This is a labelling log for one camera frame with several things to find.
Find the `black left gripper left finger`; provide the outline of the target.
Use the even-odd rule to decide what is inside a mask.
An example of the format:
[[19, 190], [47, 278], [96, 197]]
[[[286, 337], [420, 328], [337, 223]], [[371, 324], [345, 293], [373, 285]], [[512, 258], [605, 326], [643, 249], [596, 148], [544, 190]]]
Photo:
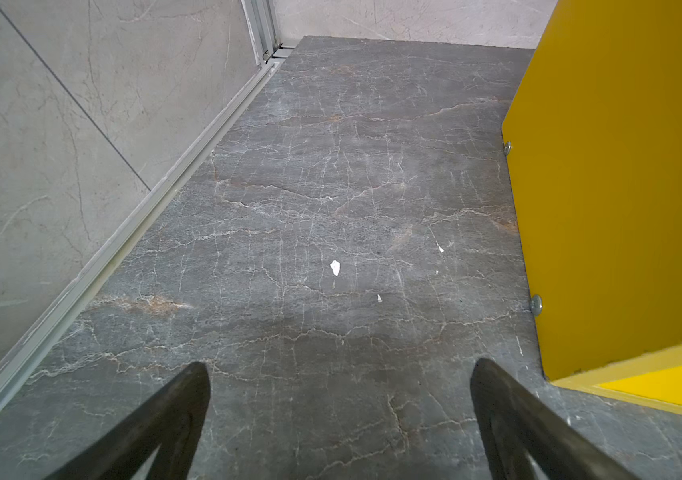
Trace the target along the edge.
[[192, 362], [50, 479], [131, 479], [148, 458], [148, 479], [185, 479], [210, 402], [210, 378]]

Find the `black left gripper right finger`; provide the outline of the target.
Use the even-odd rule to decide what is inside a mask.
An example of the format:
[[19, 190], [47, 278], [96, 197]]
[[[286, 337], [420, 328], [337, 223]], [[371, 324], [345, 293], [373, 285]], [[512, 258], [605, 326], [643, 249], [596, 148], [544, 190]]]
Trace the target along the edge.
[[479, 359], [471, 398], [494, 479], [534, 479], [537, 464], [550, 479], [634, 479], [496, 362]]

